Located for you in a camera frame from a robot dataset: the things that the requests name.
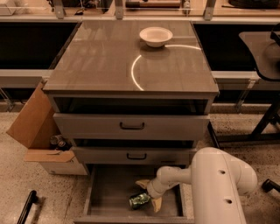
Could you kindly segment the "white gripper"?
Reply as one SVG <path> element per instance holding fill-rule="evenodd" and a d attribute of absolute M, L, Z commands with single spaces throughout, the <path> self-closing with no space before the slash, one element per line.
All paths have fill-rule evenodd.
<path fill-rule="evenodd" d="M 136 181 L 136 184 L 143 189 L 147 188 L 148 194 L 152 197 L 151 203 L 155 213 L 159 212 L 162 206 L 162 197 L 166 191 L 172 187 L 170 184 L 162 183 L 158 178 L 154 178 L 151 181 L 148 179 L 140 179 Z"/>

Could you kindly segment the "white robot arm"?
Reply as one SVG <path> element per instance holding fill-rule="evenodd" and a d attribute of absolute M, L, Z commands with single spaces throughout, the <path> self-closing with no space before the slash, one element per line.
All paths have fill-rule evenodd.
<path fill-rule="evenodd" d="M 188 184 L 192 187 L 195 224 L 247 224 L 240 197 L 256 189 L 257 176 L 239 158 L 206 147 L 194 154 L 189 167 L 162 166 L 155 178 L 141 179 L 136 184 L 147 191 L 156 213 L 166 191 Z"/>

